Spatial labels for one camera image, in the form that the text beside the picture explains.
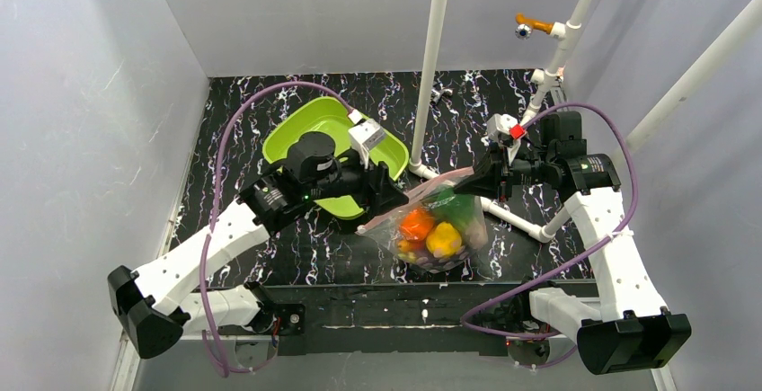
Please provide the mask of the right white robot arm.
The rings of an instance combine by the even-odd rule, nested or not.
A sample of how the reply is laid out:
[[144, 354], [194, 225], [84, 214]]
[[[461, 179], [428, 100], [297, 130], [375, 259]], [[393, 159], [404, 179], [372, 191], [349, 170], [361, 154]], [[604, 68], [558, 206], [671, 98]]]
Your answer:
[[552, 283], [552, 273], [467, 311], [465, 328], [498, 334], [499, 305], [515, 308], [512, 321], [536, 320], [551, 335], [570, 339], [586, 369], [595, 375], [665, 367], [692, 333], [689, 319], [674, 314], [655, 289], [629, 222], [638, 200], [624, 201], [611, 158], [591, 154], [582, 136], [581, 105], [567, 103], [537, 114], [540, 139], [520, 149], [527, 124], [498, 114], [488, 123], [490, 145], [471, 174], [455, 186], [459, 194], [505, 200], [518, 185], [546, 184], [563, 206], [542, 228], [550, 237], [572, 222], [584, 244], [578, 262], [591, 266], [599, 305], [591, 307]]

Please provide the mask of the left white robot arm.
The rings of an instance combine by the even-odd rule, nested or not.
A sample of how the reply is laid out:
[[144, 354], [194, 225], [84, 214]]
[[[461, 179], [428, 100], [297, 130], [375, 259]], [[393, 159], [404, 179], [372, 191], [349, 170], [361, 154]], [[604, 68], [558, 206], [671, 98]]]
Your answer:
[[169, 253], [107, 277], [111, 308], [140, 358], [172, 348], [186, 333], [235, 325], [254, 333], [301, 333], [304, 308], [273, 301], [259, 283], [202, 289], [201, 283], [250, 248], [266, 243], [318, 200], [350, 196], [369, 216], [407, 204], [386, 162], [371, 157], [385, 130], [368, 123], [349, 130], [349, 149], [319, 131], [302, 134], [286, 155], [240, 190], [209, 225]]

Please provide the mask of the clear zip top bag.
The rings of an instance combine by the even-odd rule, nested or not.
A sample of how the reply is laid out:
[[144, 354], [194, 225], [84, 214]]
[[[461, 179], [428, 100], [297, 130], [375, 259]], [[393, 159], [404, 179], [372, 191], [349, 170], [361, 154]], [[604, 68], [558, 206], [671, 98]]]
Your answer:
[[409, 202], [358, 226], [399, 260], [427, 272], [448, 271], [489, 243], [481, 199], [455, 192], [471, 167], [438, 175], [407, 192]]

